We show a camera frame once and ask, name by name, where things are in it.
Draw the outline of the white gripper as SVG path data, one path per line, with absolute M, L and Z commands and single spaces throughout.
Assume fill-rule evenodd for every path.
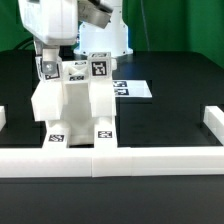
M 61 45 L 73 45 L 78 34 L 77 0 L 18 0 L 23 26 L 36 38 L 36 56 L 56 61 Z

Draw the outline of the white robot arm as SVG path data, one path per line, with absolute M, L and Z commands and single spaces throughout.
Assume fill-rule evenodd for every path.
M 34 36 L 40 68 L 49 79 L 59 77 L 61 46 L 76 43 L 78 22 L 105 28 L 113 7 L 106 0 L 18 0 L 23 26 Z

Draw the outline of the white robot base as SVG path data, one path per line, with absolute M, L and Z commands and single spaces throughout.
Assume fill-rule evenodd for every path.
M 128 43 L 128 26 L 123 21 L 123 0 L 106 0 L 113 7 L 110 22 L 105 28 L 82 22 L 79 26 L 78 47 L 74 53 L 110 52 L 113 57 L 132 54 Z

